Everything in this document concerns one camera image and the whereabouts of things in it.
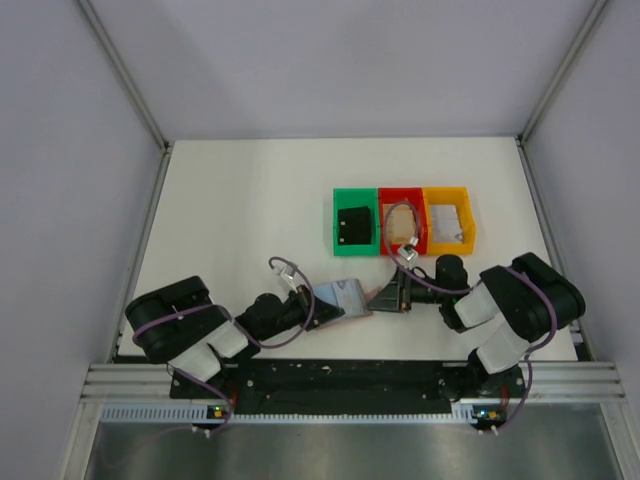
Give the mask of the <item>silver credit card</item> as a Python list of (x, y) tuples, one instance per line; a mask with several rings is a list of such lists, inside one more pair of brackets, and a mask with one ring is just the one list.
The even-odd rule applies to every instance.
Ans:
[(367, 298), (357, 279), (344, 279), (314, 286), (315, 295), (345, 310), (338, 320), (368, 317), (373, 314), (366, 306)]

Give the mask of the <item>brown leather card holder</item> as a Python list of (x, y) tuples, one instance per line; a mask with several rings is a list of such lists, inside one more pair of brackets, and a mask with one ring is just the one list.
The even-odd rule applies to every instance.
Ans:
[(375, 288), (372, 292), (366, 292), (361, 282), (354, 278), (315, 285), (314, 293), (321, 305), (317, 308), (314, 329), (371, 317), (374, 312), (367, 303), (379, 291), (379, 288)]

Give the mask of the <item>red plastic bin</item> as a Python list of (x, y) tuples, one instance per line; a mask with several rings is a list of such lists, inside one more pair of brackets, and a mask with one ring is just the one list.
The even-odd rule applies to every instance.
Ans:
[(419, 255), (427, 253), (429, 221), (423, 189), (388, 187), (378, 189), (380, 231), (387, 234), (393, 254), (412, 237)]

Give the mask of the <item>green plastic bin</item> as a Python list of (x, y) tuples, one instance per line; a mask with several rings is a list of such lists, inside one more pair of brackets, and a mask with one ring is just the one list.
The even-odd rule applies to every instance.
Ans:
[(378, 256), (380, 218), (376, 188), (333, 190), (333, 254)]

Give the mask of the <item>yellow plastic bin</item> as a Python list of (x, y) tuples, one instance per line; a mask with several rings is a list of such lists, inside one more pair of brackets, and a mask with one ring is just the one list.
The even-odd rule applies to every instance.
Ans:
[(427, 254), (471, 255), (476, 225), (465, 187), (424, 187), (428, 223)]

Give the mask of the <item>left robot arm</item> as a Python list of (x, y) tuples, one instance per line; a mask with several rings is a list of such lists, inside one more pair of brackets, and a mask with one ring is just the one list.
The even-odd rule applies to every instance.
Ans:
[(291, 282), (284, 300), (264, 293), (233, 317), (211, 299), (199, 276), (144, 294), (125, 309), (132, 341), (149, 363), (187, 373), (194, 387), (209, 397), (226, 387), (227, 366), (291, 342), (268, 345), (268, 340), (290, 330), (298, 337), (344, 314), (343, 308), (320, 299), (308, 284)]

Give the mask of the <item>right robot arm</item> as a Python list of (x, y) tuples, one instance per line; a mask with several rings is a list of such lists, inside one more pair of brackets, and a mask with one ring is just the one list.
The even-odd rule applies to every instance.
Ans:
[(531, 252), (482, 271), (475, 285), (457, 255), (439, 256), (433, 277), (419, 266), (400, 264), (367, 308), (406, 313), (415, 303), (436, 305), (445, 325), (459, 334), (502, 318), (489, 339), (470, 352), (464, 373), (445, 383), (457, 393), (471, 389), (481, 396), (492, 394), (520, 360), (586, 312), (578, 288)]

